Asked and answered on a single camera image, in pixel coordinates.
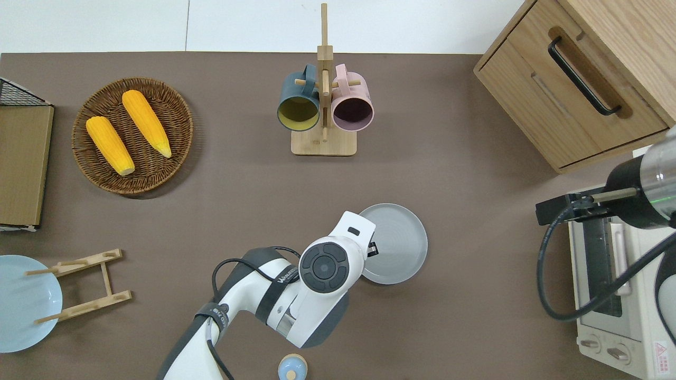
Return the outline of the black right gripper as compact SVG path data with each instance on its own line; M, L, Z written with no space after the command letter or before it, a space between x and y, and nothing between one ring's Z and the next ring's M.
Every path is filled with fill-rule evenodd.
M536 204L540 226L550 225L557 218L562 222L583 222L608 216L608 209L594 200L593 192L565 193Z

